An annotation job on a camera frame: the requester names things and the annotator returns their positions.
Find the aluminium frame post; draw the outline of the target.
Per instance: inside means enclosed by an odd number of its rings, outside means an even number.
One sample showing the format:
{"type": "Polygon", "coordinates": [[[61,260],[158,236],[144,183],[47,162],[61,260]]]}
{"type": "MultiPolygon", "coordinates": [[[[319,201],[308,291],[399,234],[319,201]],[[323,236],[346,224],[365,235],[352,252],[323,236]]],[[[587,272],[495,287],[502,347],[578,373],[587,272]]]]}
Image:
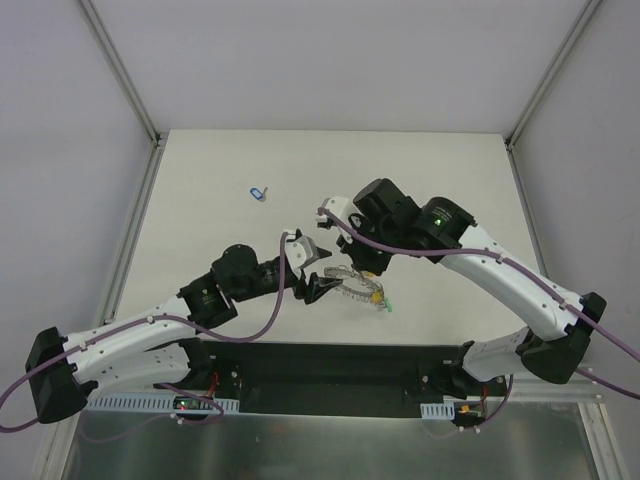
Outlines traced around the aluminium frame post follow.
{"type": "Polygon", "coordinates": [[[536,111],[542,105],[545,97],[551,91],[554,82],[568,62],[577,44],[604,4],[605,1],[603,0],[588,0],[584,2],[577,17],[571,24],[568,32],[544,70],[542,77],[537,82],[514,127],[505,137],[505,146],[508,152],[513,150],[519,139],[522,137],[526,127],[532,120],[536,111]]]}
{"type": "Polygon", "coordinates": [[[151,144],[154,146],[159,145],[163,139],[163,134],[156,127],[148,109],[144,105],[143,99],[101,18],[95,2],[78,0],[76,4],[137,122],[151,144]]]}

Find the blue tagged key on table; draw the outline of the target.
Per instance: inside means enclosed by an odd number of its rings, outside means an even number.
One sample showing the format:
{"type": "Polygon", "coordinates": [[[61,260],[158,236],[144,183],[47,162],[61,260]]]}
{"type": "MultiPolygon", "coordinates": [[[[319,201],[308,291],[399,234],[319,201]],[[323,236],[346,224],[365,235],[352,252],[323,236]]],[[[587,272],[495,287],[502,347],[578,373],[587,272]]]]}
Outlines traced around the blue tagged key on table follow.
{"type": "Polygon", "coordinates": [[[266,194],[268,192],[268,188],[264,187],[262,189],[259,189],[257,187],[252,187],[249,189],[249,193],[251,194],[251,196],[259,201],[259,202],[265,202],[266,201],[266,194]]]}

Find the right side frame rail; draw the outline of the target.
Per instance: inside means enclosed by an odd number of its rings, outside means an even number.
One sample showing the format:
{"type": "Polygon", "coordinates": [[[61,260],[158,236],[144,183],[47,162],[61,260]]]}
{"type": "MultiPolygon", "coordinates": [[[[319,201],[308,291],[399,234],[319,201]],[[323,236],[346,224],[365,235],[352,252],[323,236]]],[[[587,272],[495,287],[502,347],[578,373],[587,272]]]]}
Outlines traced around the right side frame rail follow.
{"type": "Polygon", "coordinates": [[[524,182],[518,170],[518,166],[516,164],[516,160],[512,152],[512,149],[509,146],[506,146],[505,152],[507,155],[511,173],[513,175],[515,187],[518,192],[518,197],[521,203],[521,208],[522,208],[523,215],[524,215],[525,222],[528,229],[528,235],[533,248],[533,252],[535,256],[535,270],[538,272],[540,276],[548,278],[549,274],[547,271],[543,254],[542,254],[542,250],[541,250],[541,246],[538,238],[538,232],[536,229],[536,223],[535,223],[533,212],[531,209],[531,203],[526,193],[524,182]]]}

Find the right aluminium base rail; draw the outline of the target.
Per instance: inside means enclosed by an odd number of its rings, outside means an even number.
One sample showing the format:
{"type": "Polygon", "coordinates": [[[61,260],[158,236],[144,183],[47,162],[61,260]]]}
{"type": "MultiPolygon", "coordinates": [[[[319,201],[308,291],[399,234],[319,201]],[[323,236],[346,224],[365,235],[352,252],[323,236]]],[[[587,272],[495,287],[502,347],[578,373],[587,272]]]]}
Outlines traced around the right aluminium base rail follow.
{"type": "Polygon", "coordinates": [[[590,380],[573,379],[557,385],[530,374],[514,376],[511,401],[535,403],[598,403],[603,394],[590,380]]]}

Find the large metal keyring with rings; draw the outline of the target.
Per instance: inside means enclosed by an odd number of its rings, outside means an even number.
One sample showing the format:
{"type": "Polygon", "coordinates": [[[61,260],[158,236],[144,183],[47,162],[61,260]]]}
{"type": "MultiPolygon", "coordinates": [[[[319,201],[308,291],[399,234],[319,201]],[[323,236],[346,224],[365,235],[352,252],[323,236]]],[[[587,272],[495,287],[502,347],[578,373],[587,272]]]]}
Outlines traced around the large metal keyring with rings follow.
{"type": "Polygon", "coordinates": [[[325,277],[340,278],[343,280],[342,285],[335,288],[335,290],[343,296],[362,303],[375,305],[377,308],[385,308],[384,299],[387,297],[384,287],[378,281],[361,278],[359,275],[360,272],[346,265],[325,267],[323,273],[325,277]],[[379,293],[384,297],[382,303],[374,304],[371,302],[370,297],[374,293],[379,293]]]}

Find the frame rail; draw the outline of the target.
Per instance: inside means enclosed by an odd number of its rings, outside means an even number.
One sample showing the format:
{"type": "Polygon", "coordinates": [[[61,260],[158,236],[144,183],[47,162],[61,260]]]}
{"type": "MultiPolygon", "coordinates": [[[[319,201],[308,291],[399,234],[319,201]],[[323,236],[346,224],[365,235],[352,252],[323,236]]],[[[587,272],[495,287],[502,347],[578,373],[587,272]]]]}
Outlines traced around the frame rail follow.
{"type": "Polygon", "coordinates": [[[143,176],[138,184],[120,244],[90,329],[103,326],[117,314],[136,244],[160,168],[167,137],[160,137],[151,149],[143,176]]]}
{"type": "Polygon", "coordinates": [[[505,152],[507,155],[511,173],[513,175],[515,187],[518,192],[518,197],[521,203],[521,208],[522,208],[523,215],[524,215],[525,222],[528,229],[528,235],[533,248],[533,252],[535,256],[535,270],[538,272],[540,276],[548,278],[549,274],[547,271],[543,254],[542,254],[542,250],[541,250],[541,246],[538,238],[538,232],[536,229],[536,223],[535,223],[533,212],[531,209],[531,203],[526,193],[524,182],[518,170],[518,166],[516,164],[516,160],[512,152],[512,149],[509,146],[506,146],[505,152]]]}

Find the right aluminium frame post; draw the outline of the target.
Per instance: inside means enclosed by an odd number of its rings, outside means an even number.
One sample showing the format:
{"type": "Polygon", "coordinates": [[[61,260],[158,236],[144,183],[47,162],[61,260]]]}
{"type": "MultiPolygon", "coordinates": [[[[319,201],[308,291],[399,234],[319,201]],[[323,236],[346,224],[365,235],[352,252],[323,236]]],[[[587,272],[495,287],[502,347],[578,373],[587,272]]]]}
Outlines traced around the right aluminium frame post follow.
{"type": "Polygon", "coordinates": [[[505,146],[508,152],[513,150],[519,139],[522,137],[526,127],[532,120],[536,111],[542,105],[545,97],[551,91],[554,82],[568,62],[577,44],[604,4],[605,1],[603,0],[588,0],[584,2],[577,17],[571,24],[568,32],[544,70],[542,77],[537,82],[514,127],[505,137],[505,146]]]}

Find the left aluminium frame post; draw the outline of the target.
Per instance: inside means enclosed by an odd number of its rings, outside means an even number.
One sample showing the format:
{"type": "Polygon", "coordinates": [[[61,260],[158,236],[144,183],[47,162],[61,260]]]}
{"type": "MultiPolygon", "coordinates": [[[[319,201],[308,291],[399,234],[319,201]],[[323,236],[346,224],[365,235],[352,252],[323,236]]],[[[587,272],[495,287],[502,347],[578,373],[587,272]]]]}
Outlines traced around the left aluminium frame post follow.
{"type": "Polygon", "coordinates": [[[163,139],[163,134],[156,127],[148,109],[144,105],[143,99],[101,18],[95,2],[78,0],[76,4],[137,122],[151,144],[154,146],[159,145],[163,139]]]}

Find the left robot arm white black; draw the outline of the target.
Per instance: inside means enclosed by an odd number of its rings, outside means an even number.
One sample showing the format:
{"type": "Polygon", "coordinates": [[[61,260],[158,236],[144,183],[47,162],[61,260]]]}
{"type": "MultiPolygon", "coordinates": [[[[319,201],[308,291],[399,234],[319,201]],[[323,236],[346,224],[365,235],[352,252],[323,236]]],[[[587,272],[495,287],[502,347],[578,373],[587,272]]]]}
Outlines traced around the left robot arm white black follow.
{"type": "Polygon", "coordinates": [[[142,313],[79,333],[62,335],[56,327],[39,332],[25,365],[37,422],[67,419],[122,388],[204,387],[212,362],[203,336],[225,341],[216,330],[237,316],[239,302],[282,297],[285,290],[305,304],[319,300],[338,282],[304,270],[330,254],[298,230],[284,232],[278,256],[265,262],[251,247],[236,244],[206,274],[142,313]]]}

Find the left side frame rail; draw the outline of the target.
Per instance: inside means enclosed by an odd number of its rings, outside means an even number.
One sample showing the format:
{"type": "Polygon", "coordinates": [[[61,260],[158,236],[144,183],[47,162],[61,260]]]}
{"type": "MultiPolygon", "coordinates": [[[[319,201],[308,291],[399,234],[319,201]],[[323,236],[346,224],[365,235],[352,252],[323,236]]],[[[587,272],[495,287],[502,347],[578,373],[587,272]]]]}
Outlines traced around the left side frame rail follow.
{"type": "Polygon", "coordinates": [[[117,314],[136,244],[160,168],[167,137],[160,137],[151,149],[143,176],[138,184],[120,244],[90,329],[103,326],[117,314]]]}

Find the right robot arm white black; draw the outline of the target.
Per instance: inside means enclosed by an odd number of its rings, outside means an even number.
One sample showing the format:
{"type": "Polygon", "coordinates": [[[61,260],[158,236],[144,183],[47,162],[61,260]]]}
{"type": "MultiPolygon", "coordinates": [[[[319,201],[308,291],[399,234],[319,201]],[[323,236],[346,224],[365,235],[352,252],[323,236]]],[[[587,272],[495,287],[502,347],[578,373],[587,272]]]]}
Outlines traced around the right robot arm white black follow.
{"type": "Polygon", "coordinates": [[[372,181],[353,199],[326,199],[317,222],[338,228],[337,245],[360,272],[380,276],[395,255],[427,258],[470,280],[524,322],[510,335],[464,343],[454,360],[430,375],[435,389],[459,399],[517,373],[567,383],[607,306],[595,292],[579,295],[522,265],[454,201],[437,196],[418,205],[388,178],[372,181]]]}

